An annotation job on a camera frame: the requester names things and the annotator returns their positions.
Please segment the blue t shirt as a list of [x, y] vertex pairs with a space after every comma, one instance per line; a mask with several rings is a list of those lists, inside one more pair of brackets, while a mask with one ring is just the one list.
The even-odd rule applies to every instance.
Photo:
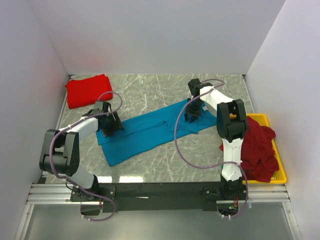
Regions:
[[97, 143], [102, 148], [109, 166], [116, 166], [131, 157], [149, 151], [174, 140], [178, 115], [186, 100], [139, 115], [122, 122], [124, 129], [112, 136], [96, 133]]

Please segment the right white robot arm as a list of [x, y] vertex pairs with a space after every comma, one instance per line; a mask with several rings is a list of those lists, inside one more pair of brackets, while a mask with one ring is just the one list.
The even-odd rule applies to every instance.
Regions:
[[192, 123], [199, 119], [204, 103], [216, 111], [216, 129], [223, 146], [224, 165], [221, 177], [227, 182], [239, 180], [242, 178], [239, 168], [242, 144], [248, 130], [244, 102], [224, 95], [211, 83], [202, 83], [198, 78], [191, 79], [188, 88], [192, 98], [187, 100], [184, 120]]

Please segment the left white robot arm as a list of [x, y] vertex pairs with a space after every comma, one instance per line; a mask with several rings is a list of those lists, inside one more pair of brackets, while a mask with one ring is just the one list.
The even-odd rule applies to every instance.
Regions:
[[80, 142], [93, 133], [110, 137], [123, 124], [118, 113], [107, 101], [96, 101], [94, 108], [75, 123], [61, 128], [49, 129], [44, 135], [39, 168], [52, 175], [58, 175], [77, 188], [97, 193], [98, 178], [80, 166]]

